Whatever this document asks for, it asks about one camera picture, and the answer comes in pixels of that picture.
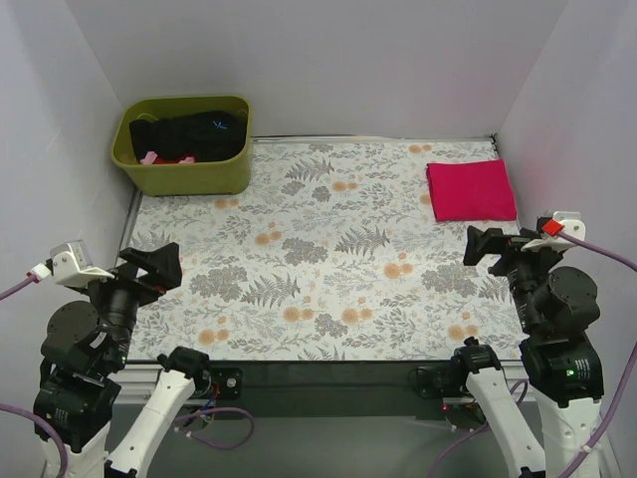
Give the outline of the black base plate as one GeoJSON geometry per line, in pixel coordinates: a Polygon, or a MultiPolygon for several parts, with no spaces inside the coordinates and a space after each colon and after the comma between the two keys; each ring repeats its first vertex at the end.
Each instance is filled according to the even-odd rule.
{"type": "Polygon", "coordinates": [[[423,399],[457,398],[466,395],[455,372],[446,364],[412,368],[407,373],[407,384],[423,399]]]}
{"type": "Polygon", "coordinates": [[[214,367],[207,371],[204,397],[235,400],[242,395],[244,374],[237,367],[214,367]]]}

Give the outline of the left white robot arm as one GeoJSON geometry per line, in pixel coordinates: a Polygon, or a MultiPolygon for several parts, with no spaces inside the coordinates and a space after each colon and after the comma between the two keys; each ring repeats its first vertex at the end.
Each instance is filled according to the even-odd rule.
{"type": "Polygon", "coordinates": [[[51,252],[46,266],[54,282],[84,295],[49,320],[41,345],[40,390],[33,405],[48,477],[144,477],[178,411],[211,378],[208,356],[183,347],[160,356],[150,398],[114,449],[107,451],[113,406],[121,387],[138,310],[180,287],[179,246],[153,251],[126,248],[120,264],[92,263],[83,241],[51,252]]]}

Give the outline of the black t shirt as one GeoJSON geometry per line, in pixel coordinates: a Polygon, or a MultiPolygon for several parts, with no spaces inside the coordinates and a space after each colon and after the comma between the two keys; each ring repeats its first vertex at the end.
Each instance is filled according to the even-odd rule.
{"type": "Polygon", "coordinates": [[[209,111],[154,121],[135,119],[128,129],[138,161],[155,151],[164,159],[192,155],[195,163],[219,162],[241,152],[247,121],[222,111],[209,111]]]}

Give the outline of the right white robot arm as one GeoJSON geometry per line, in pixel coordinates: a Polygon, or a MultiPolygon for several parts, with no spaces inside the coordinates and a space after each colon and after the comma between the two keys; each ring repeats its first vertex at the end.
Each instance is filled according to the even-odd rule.
{"type": "Polygon", "coordinates": [[[537,403],[542,439],[535,440],[509,392],[493,349],[465,340],[451,359],[458,387],[484,412],[512,477],[598,477],[596,447],[603,372],[586,330],[600,317],[597,286],[583,271],[563,267],[564,253],[585,237],[576,216],[542,217],[535,230],[467,230],[463,259],[476,266],[497,256],[489,272],[506,278],[526,338],[524,370],[537,403]]]}

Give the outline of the folded magenta t shirt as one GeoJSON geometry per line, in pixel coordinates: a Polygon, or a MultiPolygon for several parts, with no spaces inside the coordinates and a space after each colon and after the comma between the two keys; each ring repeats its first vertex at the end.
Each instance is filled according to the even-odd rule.
{"type": "Polygon", "coordinates": [[[505,162],[429,163],[426,178],[434,217],[449,221],[514,221],[517,206],[505,162]]]}

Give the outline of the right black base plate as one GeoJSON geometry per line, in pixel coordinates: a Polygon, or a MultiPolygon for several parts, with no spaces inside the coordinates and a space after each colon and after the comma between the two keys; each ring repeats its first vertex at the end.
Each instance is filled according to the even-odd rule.
{"type": "Polygon", "coordinates": [[[412,368],[407,373],[407,384],[423,399],[457,398],[466,395],[455,372],[446,364],[412,368]]]}

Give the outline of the pink garment in bin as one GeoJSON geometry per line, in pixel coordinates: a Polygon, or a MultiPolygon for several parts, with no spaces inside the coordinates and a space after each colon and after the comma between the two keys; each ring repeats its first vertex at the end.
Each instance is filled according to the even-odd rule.
{"type": "Polygon", "coordinates": [[[139,161],[144,165],[159,165],[159,164],[179,164],[179,163],[195,163],[196,159],[192,155],[182,156],[178,159],[164,159],[159,156],[155,151],[149,151],[144,158],[139,161]]]}

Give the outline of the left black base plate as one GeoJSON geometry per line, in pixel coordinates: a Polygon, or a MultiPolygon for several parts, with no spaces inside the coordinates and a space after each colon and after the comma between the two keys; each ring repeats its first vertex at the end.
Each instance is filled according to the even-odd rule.
{"type": "Polygon", "coordinates": [[[237,367],[214,367],[207,371],[204,397],[235,400],[242,395],[244,374],[237,367]]]}

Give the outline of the floral patterned table mat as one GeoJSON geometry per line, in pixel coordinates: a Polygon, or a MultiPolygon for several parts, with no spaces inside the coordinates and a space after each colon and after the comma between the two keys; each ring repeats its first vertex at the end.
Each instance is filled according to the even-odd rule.
{"type": "Polygon", "coordinates": [[[488,140],[273,142],[235,196],[146,196],[132,247],[180,247],[181,286],[142,308],[130,357],[178,346],[213,359],[446,359],[475,337],[523,339],[490,260],[462,263],[463,222],[436,221],[431,162],[493,160],[488,140]]]}

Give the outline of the olive green plastic bin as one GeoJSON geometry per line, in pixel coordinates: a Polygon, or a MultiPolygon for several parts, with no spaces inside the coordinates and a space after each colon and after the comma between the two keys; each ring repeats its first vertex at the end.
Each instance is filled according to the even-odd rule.
{"type": "Polygon", "coordinates": [[[149,196],[238,194],[245,190],[252,172],[252,106],[240,96],[160,97],[140,100],[122,114],[114,134],[110,157],[149,196]],[[173,117],[221,111],[245,126],[237,154],[214,162],[144,165],[137,160],[129,131],[134,120],[165,120],[173,117]]]}

